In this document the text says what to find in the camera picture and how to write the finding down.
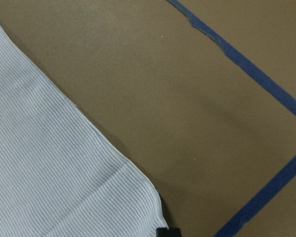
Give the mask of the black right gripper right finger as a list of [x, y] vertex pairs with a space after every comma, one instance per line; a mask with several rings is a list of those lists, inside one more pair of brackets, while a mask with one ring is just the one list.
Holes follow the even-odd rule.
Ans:
[[181, 237], [181, 230], [179, 228], [169, 228], [169, 237]]

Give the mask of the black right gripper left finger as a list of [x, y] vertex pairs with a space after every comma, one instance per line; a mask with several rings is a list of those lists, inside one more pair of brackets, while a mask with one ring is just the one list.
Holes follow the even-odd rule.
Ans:
[[157, 228], [156, 229], [156, 236], [157, 237], [167, 237], [169, 233], [168, 228]]

